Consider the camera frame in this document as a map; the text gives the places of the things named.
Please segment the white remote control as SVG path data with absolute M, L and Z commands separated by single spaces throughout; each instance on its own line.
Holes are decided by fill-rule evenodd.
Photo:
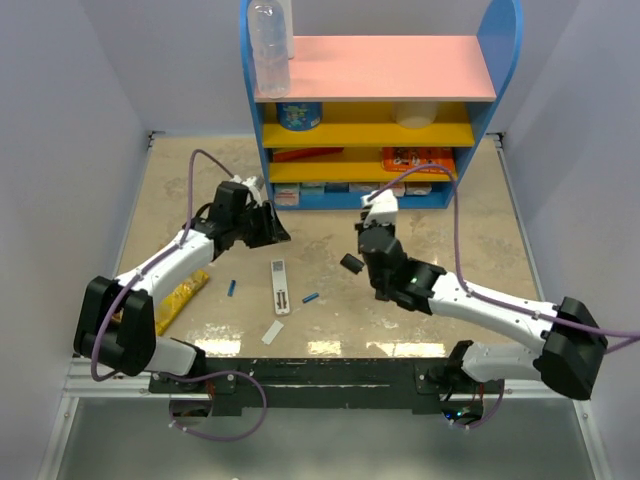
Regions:
M 275 313 L 279 316 L 288 315 L 290 313 L 290 300 L 283 259 L 271 262 L 271 278 Z

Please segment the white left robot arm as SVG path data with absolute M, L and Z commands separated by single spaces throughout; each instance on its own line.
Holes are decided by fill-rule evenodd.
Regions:
M 176 237 L 137 268 L 114 279 L 95 277 L 86 287 L 73 341 L 76 354 L 115 372 L 171 375 L 185 392 L 207 380 L 204 353 L 155 332 L 160 304 L 194 272 L 241 241 L 249 248 L 289 240 L 270 201 L 262 199 L 260 177 L 234 177 L 217 187 Z

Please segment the white battery cover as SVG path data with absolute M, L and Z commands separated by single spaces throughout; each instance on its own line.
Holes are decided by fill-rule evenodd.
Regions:
M 274 321 L 272 325 L 268 328 L 268 330 L 263 335 L 261 341 L 265 345 L 271 345 L 277 335 L 284 328 L 284 324 L 278 320 Z

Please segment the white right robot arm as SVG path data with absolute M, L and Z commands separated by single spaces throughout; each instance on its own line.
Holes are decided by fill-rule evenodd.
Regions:
M 608 342 L 586 305 L 525 300 L 474 284 L 444 268 L 409 257 L 392 225 L 356 225 L 376 299 L 408 311 L 463 320 L 509 338 L 484 345 L 459 342 L 445 369 L 448 386 L 469 392 L 478 383 L 519 379 L 544 383 L 573 400 L 591 397 Z

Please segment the black battery cover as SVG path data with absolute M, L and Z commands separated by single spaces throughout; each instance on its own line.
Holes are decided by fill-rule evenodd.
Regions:
M 340 265 L 349 272 L 358 275 L 365 267 L 365 263 L 356 256 L 347 253 L 340 260 Z

